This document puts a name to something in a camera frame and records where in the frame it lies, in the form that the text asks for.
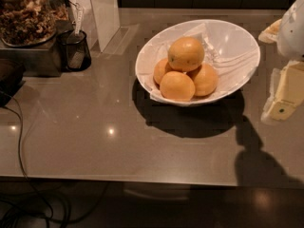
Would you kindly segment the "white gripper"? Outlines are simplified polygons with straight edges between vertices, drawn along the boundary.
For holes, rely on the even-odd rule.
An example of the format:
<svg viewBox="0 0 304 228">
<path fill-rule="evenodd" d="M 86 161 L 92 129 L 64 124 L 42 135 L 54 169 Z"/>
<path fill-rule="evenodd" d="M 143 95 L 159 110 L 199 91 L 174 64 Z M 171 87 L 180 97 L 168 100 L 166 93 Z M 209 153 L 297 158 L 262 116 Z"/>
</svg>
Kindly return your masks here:
<svg viewBox="0 0 304 228">
<path fill-rule="evenodd" d="M 279 53 L 288 64 L 275 68 L 271 74 L 270 96 L 261 120 L 276 124 L 288 120 L 304 102 L 304 0 L 295 0 L 290 8 L 258 35 L 263 43 L 277 44 Z"/>
</svg>

